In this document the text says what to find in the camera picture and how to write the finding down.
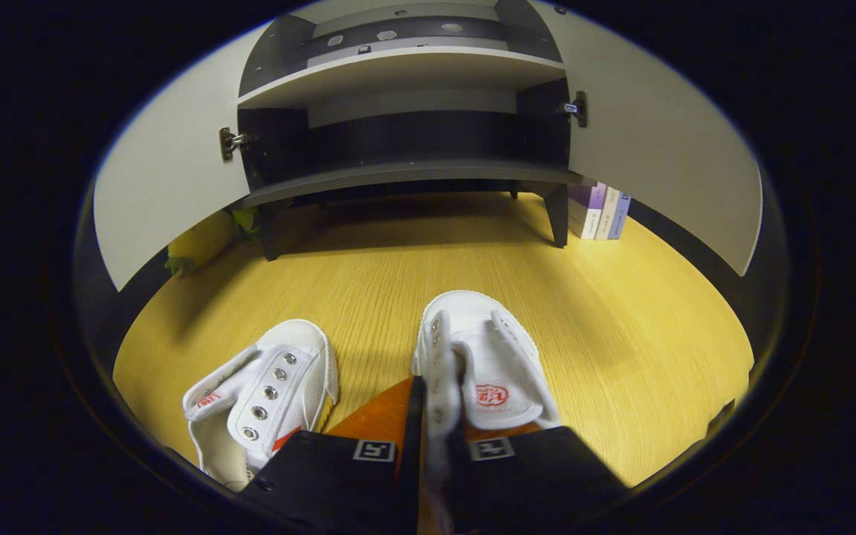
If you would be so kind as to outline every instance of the cabinet shelf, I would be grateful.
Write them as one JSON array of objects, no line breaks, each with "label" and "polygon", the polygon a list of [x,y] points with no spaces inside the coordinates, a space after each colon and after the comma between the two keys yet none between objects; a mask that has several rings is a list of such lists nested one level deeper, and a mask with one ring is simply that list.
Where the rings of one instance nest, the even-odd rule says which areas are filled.
[{"label": "cabinet shelf", "polygon": [[415,160],[373,165],[343,166],[276,182],[243,197],[244,207],[290,199],[343,187],[369,186],[418,180],[488,179],[579,184],[583,177],[557,166],[499,159]]},{"label": "cabinet shelf", "polygon": [[565,76],[563,64],[495,48],[396,48],[330,61],[242,95],[239,108],[308,108],[334,95],[428,88],[523,89]]}]

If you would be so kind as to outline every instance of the red logo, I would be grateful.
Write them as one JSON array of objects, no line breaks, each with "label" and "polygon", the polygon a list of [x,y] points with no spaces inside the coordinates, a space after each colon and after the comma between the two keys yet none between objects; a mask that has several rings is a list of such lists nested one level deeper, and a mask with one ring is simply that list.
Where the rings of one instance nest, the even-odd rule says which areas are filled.
[{"label": "red logo", "polygon": [[483,406],[498,406],[504,404],[510,397],[507,389],[502,386],[478,385],[476,391],[478,392],[478,403],[483,404]]},{"label": "red logo", "polygon": [[197,409],[200,409],[200,407],[205,406],[205,404],[211,404],[218,399],[220,399],[220,394],[214,392],[210,394],[210,396],[206,396],[204,399],[201,399],[199,402],[197,402]]}]

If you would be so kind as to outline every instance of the book spine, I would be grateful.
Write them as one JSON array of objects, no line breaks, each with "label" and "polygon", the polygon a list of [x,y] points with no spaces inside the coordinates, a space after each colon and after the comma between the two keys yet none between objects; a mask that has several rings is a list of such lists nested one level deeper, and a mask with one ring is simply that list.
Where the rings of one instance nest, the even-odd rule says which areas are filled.
[{"label": "book spine", "polygon": [[619,203],[619,189],[607,186],[606,200],[600,214],[600,224],[597,228],[597,240],[609,239],[609,228],[612,228],[612,218],[616,215],[616,204]]},{"label": "book spine", "polygon": [[583,230],[583,239],[597,238],[597,228],[600,224],[600,214],[603,211],[603,201],[606,200],[606,184],[597,183],[590,192],[590,204],[587,204],[587,221]]},{"label": "book spine", "polygon": [[616,214],[612,218],[612,227],[609,228],[609,239],[618,240],[623,234],[623,226],[626,224],[626,214],[629,213],[629,197],[626,193],[619,195],[619,202],[616,203]]},{"label": "book spine", "polygon": [[567,196],[577,201],[577,203],[587,206],[590,204],[590,187],[588,186],[567,186]]}]

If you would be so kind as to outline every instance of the black background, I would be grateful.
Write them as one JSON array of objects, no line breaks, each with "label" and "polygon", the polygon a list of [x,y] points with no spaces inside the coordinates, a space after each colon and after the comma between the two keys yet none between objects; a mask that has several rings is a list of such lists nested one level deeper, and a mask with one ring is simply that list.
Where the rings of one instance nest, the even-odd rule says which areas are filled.
[{"label": "black background", "polygon": [[[74,319],[78,207],[115,132],[154,88],[283,7],[0,3],[0,531],[220,528],[89,417],[56,326]],[[820,308],[791,388],[726,463],[635,530],[856,532],[856,3],[581,10],[709,94],[775,181],[811,192],[821,237]]]}]

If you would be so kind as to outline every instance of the shelf panel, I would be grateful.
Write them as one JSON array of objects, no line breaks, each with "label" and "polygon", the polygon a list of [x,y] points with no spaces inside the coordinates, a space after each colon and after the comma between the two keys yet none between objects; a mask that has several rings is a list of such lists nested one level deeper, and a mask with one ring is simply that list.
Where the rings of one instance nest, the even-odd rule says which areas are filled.
[{"label": "shelf panel", "polygon": [[329,192],[329,190],[343,187],[442,179],[524,180],[579,184],[583,177],[556,166],[494,159],[375,163],[343,167],[343,169],[309,174],[271,184],[243,197],[241,202],[244,207],[254,207],[257,204],[279,199]]},{"label": "shelf panel", "polygon": [[[357,17],[374,10],[391,10],[394,15],[394,11],[399,7],[403,7],[405,10],[408,10],[409,16],[424,16],[425,14],[430,14],[429,11],[426,11],[426,7],[427,9],[430,9],[432,4],[437,3],[435,3],[434,0],[405,0],[404,2],[400,2],[398,0],[360,0],[357,2],[322,0],[320,2],[313,2],[306,6],[302,6],[298,10],[289,11],[289,14],[310,21],[313,24],[323,26],[329,22],[337,22],[343,18]],[[448,10],[442,11],[442,13],[439,14],[451,13],[451,10],[455,9],[455,7],[458,7],[459,9],[467,9],[467,7],[486,7],[487,9],[493,9],[496,4],[497,0],[458,0],[451,3],[452,7],[448,7]],[[356,26],[359,22],[349,20],[348,24]]]},{"label": "shelf panel", "polygon": [[334,95],[426,88],[510,88],[566,76],[563,64],[493,48],[423,47],[370,52],[294,72],[254,89],[240,108],[307,108]]}]

